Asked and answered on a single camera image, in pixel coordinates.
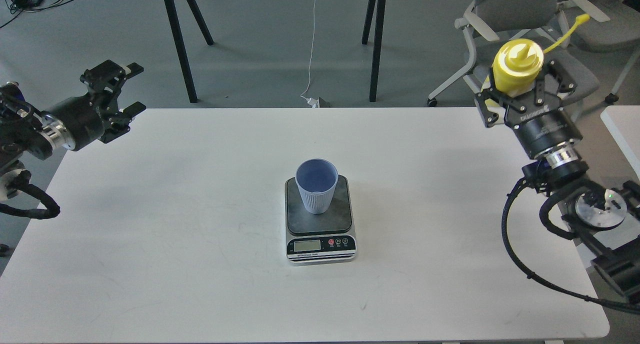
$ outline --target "black table leg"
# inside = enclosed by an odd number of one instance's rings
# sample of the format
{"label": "black table leg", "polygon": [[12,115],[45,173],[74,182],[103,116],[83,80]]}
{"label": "black table leg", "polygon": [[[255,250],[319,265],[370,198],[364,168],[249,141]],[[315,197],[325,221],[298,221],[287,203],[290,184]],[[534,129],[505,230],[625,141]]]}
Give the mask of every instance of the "black table leg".
{"label": "black table leg", "polygon": [[371,85],[368,90],[368,101],[375,103],[378,93],[378,72],[380,71],[380,51],[382,49],[382,28],[385,24],[385,6],[387,0],[377,0],[375,13],[375,34],[373,39],[373,63],[371,64]]}
{"label": "black table leg", "polygon": [[212,46],[214,44],[213,38],[211,37],[211,33],[209,32],[209,28],[207,24],[204,22],[204,18],[202,17],[202,13],[196,0],[187,0],[189,3],[189,7],[191,8],[191,13],[193,13],[194,18],[196,19],[196,23],[198,23],[198,27],[204,36],[204,40],[206,41],[206,45]]}
{"label": "black table leg", "polygon": [[369,32],[371,31],[371,21],[373,19],[373,9],[376,6],[376,0],[368,0],[366,6],[366,17],[364,19],[364,30],[362,31],[362,45],[366,46],[369,42]]}
{"label": "black table leg", "polygon": [[174,0],[164,0],[164,6],[166,7],[166,14],[169,16],[169,25],[171,26],[171,33],[173,34],[175,50],[178,52],[178,59],[180,60],[180,68],[182,69],[184,84],[187,87],[189,102],[198,103],[198,96],[196,95],[196,88],[194,86],[194,77],[192,77],[192,69],[189,67],[185,41],[183,40],[183,33],[180,30],[180,23],[178,22],[176,3],[174,3]]}

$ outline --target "black cable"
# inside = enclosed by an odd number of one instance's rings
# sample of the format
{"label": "black cable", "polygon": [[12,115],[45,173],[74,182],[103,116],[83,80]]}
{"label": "black cable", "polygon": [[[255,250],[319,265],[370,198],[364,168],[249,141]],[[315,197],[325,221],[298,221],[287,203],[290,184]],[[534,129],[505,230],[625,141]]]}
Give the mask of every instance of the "black cable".
{"label": "black cable", "polygon": [[69,4],[69,3],[73,2],[73,1],[75,1],[75,0],[67,0],[65,2],[54,3],[54,4],[51,4],[51,5],[47,6],[47,7],[39,7],[37,9],[32,9],[29,12],[46,11],[47,9],[54,9],[54,8],[57,8],[57,7],[62,7],[63,5]]}
{"label": "black cable", "polygon": [[549,219],[549,212],[558,203],[565,200],[567,196],[574,193],[581,187],[585,186],[586,182],[588,182],[588,179],[585,177],[581,177],[578,180],[574,180],[569,184],[556,190],[555,193],[553,193],[551,196],[549,196],[548,199],[546,199],[546,201],[544,201],[544,203],[540,207],[539,218],[540,218],[540,222],[542,223],[542,225],[544,225],[546,230],[548,230],[549,232],[555,235],[558,235],[558,237],[561,237],[563,239],[567,239],[567,240],[576,239],[576,236],[577,236],[576,233],[567,231],[567,230],[562,230],[561,228],[551,223],[551,220]]}
{"label": "black cable", "polygon": [[0,25],[0,29],[2,29],[2,28],[4,28],[4,27],[6,27],[7,25],[9,25],[9,23],[11,23],[12,21],[16,20],[16,18],[18,18],[18,16],[19,16],[20,14],[22,14],[22,13],[23,13],[23,10],[18,11],[18,14],[16,14],[13,18],[11,18],[11,20],[9,20],[9,21],[7,21],[6,23],[3,23],[2,25]]}
{"label": "black cable", "polygon": [[511,243],[509,242],[509,235],[507,234],[507,218],[509,216],[509,211],[512,207],[512,204],[518,198],[518,195],[528,187],[528,183],[525,178],[521,178],[515,184],[511,192],[507,195],[507,201],[504,204],[504,209],[502,210],[502,242],[504,243],[504,247],[507,250],[507,253],[510,259],[514,262],[514,264],[524,273],[526,274],[526,278],[530,280],[534,280],[535,282],[544,285],[545,287],[555,290],[556,292],[560,292],[563,294],[567,294],[568,296],[576,297],[582,299],[583,301],[596,303],[597,305],[601,305],[605,308],[618,310],[620,312],[626,312],[629,314],[640,315],[640,305],[632,305],[630,303],[624,303],[621,301],[612,301],[606,299],[598,299],[593,298],[588,295],[578,294],[573,291],[564,289],[555,285],[548,280],[545,280],[538,274],[536,274],[533,270],[529,269],[516,255],[514,248],[512,248]]}
{"label": "black cable", "polygon": [[29,12],[29,13],[37,13],[37,12],[42,12],[42,11],[46,11],[47,9],[53,9],[53,8],[57,8],[57,7],[62,7],[63,5],[69,4],[75,0],[56,0],[55,2],[53,2],[53,4],[46,6],[46,7],[39,7],[39,8],[32,8],[32,9],[23,9],[23,8],[18,8],[15,7],[15,5],[13,3],[9,4],[9,2],[7,2],[7,0],[4,0],[7,8],[9,8],[9,11],[11,12],[11,14],[14,13],[18,13],[16,14],[16,16],[14,16],[13,18],[11,18],[11,20],[7,21],[6,23],[4,23],[3,25],[0,25],[0,29],[6,27],[9,23],[11,23],[12,21],[16,20],[16,18],[18,18],[18,16],[20,14],[22,14],[23,12]]}
{"label": "black cable", "polygon": [[13,215],[15,217],[26,217],[30,219],[51,219],[60,214],[60,206],[44,190],[29,183],[29,171],[25,170],[14,178],[10,187],[18,189],[29,196],[38,199],[46,209],[17,209],[4,203],[0,203],[0,213]]}

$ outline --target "white table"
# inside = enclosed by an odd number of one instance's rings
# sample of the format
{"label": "white table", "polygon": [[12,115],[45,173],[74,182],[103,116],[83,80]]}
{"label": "white table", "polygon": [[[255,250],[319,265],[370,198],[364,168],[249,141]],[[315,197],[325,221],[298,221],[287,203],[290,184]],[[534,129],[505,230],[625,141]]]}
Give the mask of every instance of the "white table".
{"label": "white table", "polygon": [[640,106],[613,105],[604,109],[600,118],[640,177]]}
{"label": "white table", "polygon": [[[349,180],[358,256],[291,266],[284,183]],[[505,194],[528,162],[474,108],[150,109],[68,153],[0,276],[0,342],[388,342],[603,337],[603,310],[527,280]],[[510,235],[538,274],[594,289],[523,193]]]}

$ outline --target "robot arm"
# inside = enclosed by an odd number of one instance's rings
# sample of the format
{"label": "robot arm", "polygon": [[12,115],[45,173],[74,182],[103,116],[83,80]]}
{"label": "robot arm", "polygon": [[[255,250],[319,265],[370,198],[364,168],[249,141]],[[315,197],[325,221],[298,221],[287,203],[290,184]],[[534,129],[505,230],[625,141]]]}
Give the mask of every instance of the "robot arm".
{"label": "robot arm", "polygon": [[120,111],[117,99],[126,80],[143,71],[136,63],[119,66],[107,60],[80,76],[86,94],[67,98],[48,111],[26,102],[15,82],[0,86],[0,201],[24,192],[46,207],[23,210],[0,204],[0,212],[32,219],[57,216],[60,207],[29,184],[31,173],[19,158],[27,151],[45,160],[58,148],[78,151],[96,139],[108,143],[129,132],[133,118],[146,107],[135,102]]}
{"label": "robot arm", "polygon": [[[631,181],[621,189],[605,189],[589,179],[589,169],[574,145],[583,137],[565,113],[563,99],[576,89],[576,82],[562,67],[562,63],[551,60],[545,63],[532,84],[532,89],[515,97],[496,87],[494,71],[489,71],[489,85],[475,95],[475,105],[484,125],[491,128],[499,121],[499,114],[490,111],[487,102],[493,101],[504,109],[503,121],[526,152],[535,162],[522,168],[524,177],[509,194],[502,220],[502,235],[509,256],[515,264],[533,279],[546,287],[570,294],[586,301],[640,314],[640,237],[619,248],[607,248],[594,233],[617,228],[627,213],[640,217],[640,186]],[[546,91],[545,75],[553,76],[559,83],[555,92]],[[592,264],[599,275],[628,303],[590,298],[557,287],[530,271],[515,255],[506,233],[506,219],[517,195],[530,187],[538,194],[548,197],[540,208],[542,225],[564,239],[579,239],[596,258]],[[549,219],[549,212],[559,205],[562,219],[567,224],[564,230]]]}

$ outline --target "white cable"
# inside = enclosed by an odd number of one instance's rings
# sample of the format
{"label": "white cable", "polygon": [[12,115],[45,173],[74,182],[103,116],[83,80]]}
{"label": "white cable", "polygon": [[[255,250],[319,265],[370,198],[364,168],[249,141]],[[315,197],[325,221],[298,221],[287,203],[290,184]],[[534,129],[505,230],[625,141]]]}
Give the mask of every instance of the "white cable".
{"label": "white cable", "polygon": [[48,9],[49,7],[58,7],[60,5],[64,5],[65,3],[63,2],[64,0],[56,0],[55,2],[52,2],[50,5],[48,5],[47,7],[41,7],[37,10],[30,10],[30,9],[26,9],[25,12],[27,13],[37,13],[37,12],[41,12],[44,11],[45,9]]}
{"label": "white cable", "polygon": [[311,86],[311,59],[314,58],[314,42],[316,41],[316,0],[313,0],[313,36],[311,37],[311,57],[309,57],[309,82],[306,84],[306,89],[300,94],[300,98],[306,100],[307,104],[311,101],[311,98],[307,98],[304,95],[309,91]]}

